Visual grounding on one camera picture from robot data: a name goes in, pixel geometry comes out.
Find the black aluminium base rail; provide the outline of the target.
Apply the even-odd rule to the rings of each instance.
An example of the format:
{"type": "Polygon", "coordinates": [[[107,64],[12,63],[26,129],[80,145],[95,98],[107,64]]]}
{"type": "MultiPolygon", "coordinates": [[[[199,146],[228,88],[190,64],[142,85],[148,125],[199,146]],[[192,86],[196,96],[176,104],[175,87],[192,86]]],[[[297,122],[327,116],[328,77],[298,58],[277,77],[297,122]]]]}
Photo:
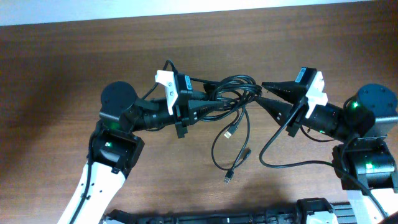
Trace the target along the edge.
{"type": "Polygon", "coordinates": [[[295,203],[281,203],[254,210],[225,210],[196,213],[133,214],[113,210],[104,215],[100,223],[356,223],[352,206],[348,202],[330,203],[325,198],[304,198],[295,203]]]}

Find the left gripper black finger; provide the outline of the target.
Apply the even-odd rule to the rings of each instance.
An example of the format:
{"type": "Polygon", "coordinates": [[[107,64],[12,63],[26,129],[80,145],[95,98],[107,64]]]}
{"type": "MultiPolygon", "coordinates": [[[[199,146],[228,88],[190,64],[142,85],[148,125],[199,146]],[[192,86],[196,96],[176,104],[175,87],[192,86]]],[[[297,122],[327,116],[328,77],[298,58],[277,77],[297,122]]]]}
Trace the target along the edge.
{"type": "Polygon", "coordinates": [[[197,90],[192,90],[192,91],[186,91],[183,93],[183,101],[188,101],[188,100],[209,100],[209,95],[205,92],[202,91],[197,91],[197,90]]]}
{"type": "Polygon", "coordinates": [[[189,100],[187,106],[190,125],[197,123],[207,114],[222,109],[223,105],[222,101],[189,100]]]}

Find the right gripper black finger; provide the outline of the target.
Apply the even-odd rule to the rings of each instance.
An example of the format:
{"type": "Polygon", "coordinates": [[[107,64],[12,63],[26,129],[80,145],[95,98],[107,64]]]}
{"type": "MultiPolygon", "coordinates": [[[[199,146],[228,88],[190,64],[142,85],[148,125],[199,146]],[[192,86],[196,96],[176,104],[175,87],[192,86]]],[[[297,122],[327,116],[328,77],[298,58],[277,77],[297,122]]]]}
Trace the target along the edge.
{"type": "Polygon", "coordinates": [[[272,116],[279,126],[282,126],[286,122],[292,109],[291,104],[269,98],[257,97],[255,101],[272,116]]]}
{"type": "Polygon", "coordinates": [[[308,91],[308,86],[295,81],[262,82],[262,87],[291,104],[299,102],[308,91]]]}

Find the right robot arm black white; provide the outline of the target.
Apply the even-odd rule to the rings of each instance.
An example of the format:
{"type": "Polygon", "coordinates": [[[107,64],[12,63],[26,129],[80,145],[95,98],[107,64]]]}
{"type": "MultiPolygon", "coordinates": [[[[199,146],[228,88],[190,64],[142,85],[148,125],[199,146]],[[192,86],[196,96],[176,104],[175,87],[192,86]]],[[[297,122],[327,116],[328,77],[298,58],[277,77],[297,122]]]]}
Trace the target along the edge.
{"type": "Polygon", "coordinates": [[[327,103],[312,108],[309,92],[294,82],[262,85],[281,98],[256,98],[280,126],[271,139],[283,130],[295,136],[308,127],[339,141],[329,166],[347,192],[357,222],[391,221],[397,213],[397,165],[384,140],[397,124],[395,93],[368,84],[342,107],[327,103]]]}

